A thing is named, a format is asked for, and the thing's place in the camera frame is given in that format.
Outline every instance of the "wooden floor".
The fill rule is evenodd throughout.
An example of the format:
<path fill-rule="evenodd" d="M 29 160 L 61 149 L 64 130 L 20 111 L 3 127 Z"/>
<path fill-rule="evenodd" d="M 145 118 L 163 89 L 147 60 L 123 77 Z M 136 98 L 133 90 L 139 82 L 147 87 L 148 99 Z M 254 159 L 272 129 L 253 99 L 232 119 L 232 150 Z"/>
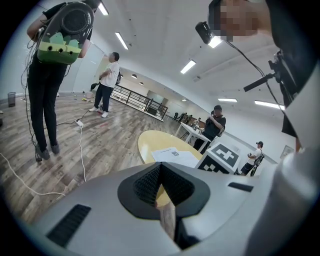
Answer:
<path fill-rule="evenodd" d="M 80 118 L 93 106 L 81 98 L 82 95 L 57 98 L 55 109 L 58 124 L 70 123 Z M 8 103 L 2 103 L 0 110 L 4 112 L 0 115 L 3 119 L 3 126 L 0 127 L 0 152 L 29 187 L 38 193 L 68 194 L 84 182 L 79 147 L 80 127 L 76 124 L 59 125 L 57 140 L 60 144 L 60 154 L 54 155 L 48 147 L 50 159 L 37 163 L 29 133 L 25 102 L 17 98 L 15 107 L 8 108 Z M 141 165 L 138 138 L 142 132 L 158 130 L 174 135 L 179 127 L 179 124 L 172 119 L 165 122 L 158 121 L 113 99 L 110 99 L 107 118 L 101 118 L 98 113 L 88 112 L 82 122 L 84 127 L 81 145 L 87 181 Z M 13 175 L 2 156 L 0 156 L 0 180 L 12 212 L 27 223 L 32 223 L 63 197 L 40 196 L 30 192 Z"/>

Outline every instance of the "black shoe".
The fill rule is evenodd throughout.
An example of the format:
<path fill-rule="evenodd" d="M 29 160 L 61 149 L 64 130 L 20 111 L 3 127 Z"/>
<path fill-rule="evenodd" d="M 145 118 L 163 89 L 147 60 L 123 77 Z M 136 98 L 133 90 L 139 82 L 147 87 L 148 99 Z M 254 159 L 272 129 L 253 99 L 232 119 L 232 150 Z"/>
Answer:
<path fill-rule="evenodd" d="M 60 148 L 59 148 L 59 144 L 58 141 L 56 142 L 56 145 L 51 145 L 51 150 L 54 154 L 59 154 L 60 152 Z"/>
<path fill-rule="evenodd" d="M 39 155 L 39 157 L 41 157 L 42 159 L 48 160 L 50 158 L 50 154 L 49 154 L 48 149 L 41 151 L 38 144 L 35 146 L 35 149 L 36 149 L 36 152 Z"/>

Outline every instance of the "white t-shirt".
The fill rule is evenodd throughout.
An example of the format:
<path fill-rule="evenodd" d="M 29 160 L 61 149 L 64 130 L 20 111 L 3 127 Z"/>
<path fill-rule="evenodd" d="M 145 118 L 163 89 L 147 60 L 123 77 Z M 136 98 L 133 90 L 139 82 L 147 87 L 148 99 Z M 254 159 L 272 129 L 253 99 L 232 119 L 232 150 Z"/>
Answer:
<path fill-rule="evenodd" d="M 100 80 L 100 83 L 104 86 L 114 88 L 118 79 L 120 65 L 118 62 L 112 62 L 112 63 L 109 63 L 108 66 L 106 66 L 105 70 L 107 69 L 111 70 L 111 74 L 108 74 L 102 77 L 102 79 Z"/>
<path fill-rule="evenodd" d="M 253 156 L 255 156 L 255 158 L 249 158 L 248 161 L 246 161 L 248 164 L 250 165 L 254 165 L 255 164 L 255 160 L 261 156 L 261 149 L 260 148 L 257 148 L 254 153 L 252 154 Z"/>

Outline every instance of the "white sneakers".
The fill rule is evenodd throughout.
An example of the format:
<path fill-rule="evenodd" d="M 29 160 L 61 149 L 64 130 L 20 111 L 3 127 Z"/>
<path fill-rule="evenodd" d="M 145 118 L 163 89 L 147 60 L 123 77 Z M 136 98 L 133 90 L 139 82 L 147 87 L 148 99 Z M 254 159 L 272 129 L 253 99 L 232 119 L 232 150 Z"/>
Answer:
<path fill-rule="evenodd" d="M 94 106 L 93 108 L 89 109 L 90 112 L 98 112 L 98 109 Z"/>
<path fill-rule="evenodd" d="M 97 109 L 95 106 L 91 109 L 89 109 L 90 112 L 98 112 L 99 109 Z M 108 112 L 106 111 L 103 111 L 103 114 L 102 114 L 102 118 L 106 118 L 108 116 Z"/>
<path fill-rule="evenodd" d="M 103 111 L 103 114 L 102 114 L 102 116 L 101 116 L 101 117 L 102 117 L 102 118 L 106 118 L 106 117 L 108 116 L 108 114 L 109 114 L 108 112 Z"/>

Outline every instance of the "paper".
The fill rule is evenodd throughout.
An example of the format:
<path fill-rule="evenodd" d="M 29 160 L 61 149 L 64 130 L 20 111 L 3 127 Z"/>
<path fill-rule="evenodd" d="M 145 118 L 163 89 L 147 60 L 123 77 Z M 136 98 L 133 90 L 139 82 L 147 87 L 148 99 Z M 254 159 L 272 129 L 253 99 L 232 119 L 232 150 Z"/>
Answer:
<path fill-rule="evenodd" d="M 199 162 L 190 151 L 178 151 L 175 147 L 152 151 L 151 154 L 156 162 L 171 162 L 191 168 Z"/>

